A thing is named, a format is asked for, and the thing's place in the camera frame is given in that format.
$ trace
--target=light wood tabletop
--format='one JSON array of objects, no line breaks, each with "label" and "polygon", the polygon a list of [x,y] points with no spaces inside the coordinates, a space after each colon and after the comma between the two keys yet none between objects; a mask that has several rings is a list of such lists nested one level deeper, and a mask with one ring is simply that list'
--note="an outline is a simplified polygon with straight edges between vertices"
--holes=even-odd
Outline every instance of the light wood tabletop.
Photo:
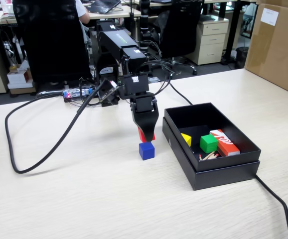
[{"label": "light wood tabletop", "polygon": [[[237,1],[237,0],[205,0],[205,4],[209,3],[220,3],[220,2],[230,2],[230,1]],[[134,0],[135,4],[140,4],[140,0]],[[157,2],[151,2],[149,6],[170,6],[172,3],[157,3]]]},{"label": "light wood tabletop", "polygon": [[[94,20],[94,19],[102,19],[102,18],[120,18],[120,17],[130,17],[130,11],[131,8],[129,6],[126,5],[121,5],[119,6],[122,10],[120,11],[119,9],[115,9],[114,11],[111,11],[107,14],[98,14],[98,13],[89,13],[90,15],[90,19]],[[11,24],[11,23],[16,23],[16,20],[8,20],[8,21],[4,21],[1,20],[1,16],[3,15],[3,12],[0,11],[0,25],[1,24]],[[134,9],[134,17],[140,17],[141,16],[141,12]]]},{"label": "light wood tabletop", "polygon": [[[194,104],[212,102],[262,150],[258,175],[288,205],[288,92],[244,69],[172,83]],[[192,190],[161,127],[165,108],[187,102],[171,87],[156,98],[155,158],[142,161],[130,106],[120,101],[86,108],[52,156],[24,175],[12,170],[4,129],[23,103],[0,106],[0,239],[288,238],[281,204],[255,179]],[[13,114],[18,167],[41,159],[76,111],[57,97]]]}]

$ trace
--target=black box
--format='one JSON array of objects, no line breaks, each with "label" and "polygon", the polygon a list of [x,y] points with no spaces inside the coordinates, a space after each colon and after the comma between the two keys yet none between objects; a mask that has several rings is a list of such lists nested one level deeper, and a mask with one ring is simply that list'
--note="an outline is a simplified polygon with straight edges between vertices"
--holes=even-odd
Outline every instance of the black box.
[{"label": "black box", "polygon": [[[240,154],[200,161],[207,154],[200,137],[221,129]],[[259,167],[261,150],[211,103],[165,109],[163,133],[194,190],[249,180]],[[192,137],[191,147],[181,133]]]}]

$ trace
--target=black cable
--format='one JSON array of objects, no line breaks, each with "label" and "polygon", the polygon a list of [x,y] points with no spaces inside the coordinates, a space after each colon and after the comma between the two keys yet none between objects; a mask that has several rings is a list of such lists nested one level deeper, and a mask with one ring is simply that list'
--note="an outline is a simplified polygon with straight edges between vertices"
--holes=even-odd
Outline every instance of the black cable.
[{"label": "black cable", "polygon": [[260,184],[271,194],[276,198],[284,207],[285,215],[286,215],[286,222],[287,222],[287,227],[288,227],[288,207],[287,204],[280,198],[276,193],[274,193],[259,177],[256,175],[256,179]]},{"label": "black cable", "polygon": [[103,84],[106,82],[106,80],[104,80],[85,100],[85,102],[80,106],[80,108],[77,110],[77,113],[75,115],[75,117],[73,118],[73,120],[71,121],[70,125],[68,126],[68,128],[66,129],[66,131],[64,132],[64,134],[61,136],[61,138],[58,140],[58,142],[54,145],[54,147],[40,160],[38,161],[35,165],[24,169],[24,170],[19,170],[16,166],[15,160],[14,160],[14,155],[13,155],[13,148],[12,148],[12,142],[11,142],[11,137],[9,134],[9,128],[8,128],[8,119],[9,117],[16,112],[17,110],[21,109],[22,107],[25,107],[33,102],[36,102],[40,99],[43,98],[47,98],[50,97],[50,95],[46,95],[37,99],[34,99],[32,101],[29,101],[17,108],[15,108],[13,111],[11,111],[6,117],[5,117],[5,121],[4,121],[4,125],[5,125],[5,132],[6,132],[6,136],[8,139],[8,145],[9,145],[9,152],[10,152],[10,160],[11,160],[11,164],[12,167],[14,169],[14,171],[16,173],[22,174],[22,173],[27,173],[30,172],[31,170],[35,169],[36,167],[38,167],[39,165],[41,165],[45,160],[47,160],[51,154],[59,147],[59,145],[62,143],[62,141],[65,139],[65,137],[68,135],[68,133],[70,132],[71,128],[73,127],[74,123],[76,122],[76,120],[78,119],[78,117],[80,116],[80,114],[82,113],[82,111],[85,109],[85,107],[88,105],[88,103],[94,98],[94,96],[97,94],[97,92],[102,88]]},{"label": "black cable", "polygon": [[156,96],[156,95],[158,95],[159,93],[161,93],[161,92],[170,84],[170,78],[168,78],[167,84],[166,84],[166,86],[163,88],[163,86],[164,86],[164,84],[165,84],[166,81],[167,81],[167,80],[165,79],[164,82],[163,82],[163,84],[162,84],[162,86],[161,86],[160,89],[154,94],[154,96]]},{"label": "black cable", "polygon": [[188,100],[184,95],[182,95],[175,87],[172,85],[172,83],[169,81],[170,86],[175,90],[176,93],[178,93],[180,96],[182,96],[190,105],[192,105],[192,102]]},{"label": "black cable", "polygon": [[[88,80],[85,79],[84,77],[81,77],[81,78],[79,79],[80,98],[81,98],[81,101],[84,102],[84,99],[83,99],[84,96],[82,95],[82,81],[87,81],[87,82],[90,82],[90,81],[88,81]],[[97,102],[97,103],[95,103],[95,104],[88,104],[88,106],[96,106],[96,105],[98,105],[98,104],[100,104],[100,102]]]}]

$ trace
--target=label on cardboard box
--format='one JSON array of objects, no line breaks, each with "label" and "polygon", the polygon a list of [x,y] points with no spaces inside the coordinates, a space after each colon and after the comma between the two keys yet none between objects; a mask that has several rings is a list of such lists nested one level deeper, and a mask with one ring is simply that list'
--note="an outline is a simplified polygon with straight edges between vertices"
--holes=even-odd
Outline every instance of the label on cardboard box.
[{"label": "label on cardboard box", "polygon": [[240,154],[239,149],[233,144],[233,142],[224,134],[221,129],[212,130],[209,132],[218,140],[217,151],[221,156],[232,156]]},{"label": "label on cardboard box", "polygon": [[275,26],[279,12],[264,8],[260,21]]}]

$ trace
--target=power cord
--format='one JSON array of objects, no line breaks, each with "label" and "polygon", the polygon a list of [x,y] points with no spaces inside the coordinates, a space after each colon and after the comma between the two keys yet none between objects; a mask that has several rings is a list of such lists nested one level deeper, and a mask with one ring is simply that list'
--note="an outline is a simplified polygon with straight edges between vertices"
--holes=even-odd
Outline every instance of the power cord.
[{"label": "power cord", "polygon": [[17,108],[15,108],[13,111],[11,111],[6,117],[5,117],[5,121],[4,121],[4,126],[5,126],[5,132],[6,132],[6,136],[7,136],[7,140],[8,140],[8,145],[9,145],[9,152],[10,152],[10,160],[11,160],[11,164],[13,167],[13,170],[18,173],[18,174],[23,174],[23,173],[27,173],[30,172],[31,170],[35,169],[36,167],[38,167],[39,165],[41,165],[45,160],[47,160],[51,154],[53,154],[53,152],[59,147],[59,145],[62,143],[62,141],[65,139],[65,137],[68,135],[68,133],[70,132],[71,128],[73,127],[73,125],[75,124],[76,120],[78,119],[78,117],[80,116],[80,114],[82,113],[82,111],[85,109],[85,107],[88,105],[88,103],[95,97],[95,95],[97,94],[97,92],[102,88],[102,86],[104,85],[104,83],[106,82],[106,80],[104,80],[85,100],[85,102],[80,106],[80,108],[77,110],[75,117],[73,118],[73,120],[71,121],[70,125],[68,126],[68,128],[66,129],[66,131],[64,132],[64,134],[61,136],[61,138],[59,139],[59,141],[54,145],[54,147],[40,160],[38,161],[35,165],[24,169],[24,170],[19,170],[16,166],[15,160],[14,160],[14,155],[13,155],[13,148],[12,148],[12,142],[11,142],[11,137],[10,137],[10,133],[9,133],[9,127],[8,127],[8,119],[9,117],[16,112],[17,110],[21,109],[22,107],[25,107],[33,102],[36,102],[38,100],[41,99],[45,99],[45,98],[49,98],[51,96],[61,96],[62,94],[51,94],[51,95],[45,95],[42,97],[39,97],[37,99],[34,99],[32,101],[29,101]]},{"label": "power cord", "polygon": [[[180,95],[182,96],[190,105],[193,105],[191,101],[189,101],[184,95],[182,95],[175,87],[170,83],[170,86]],[[271,194],[276,198],[283,206],[286,216],[286,222],[287,222],[287,228],[288,228],[288,207],[287,204],[280,198],[276,193],[274,193],[259,177],[258,175],[255,176],[255,178],[258,180],[258,182]]]}]

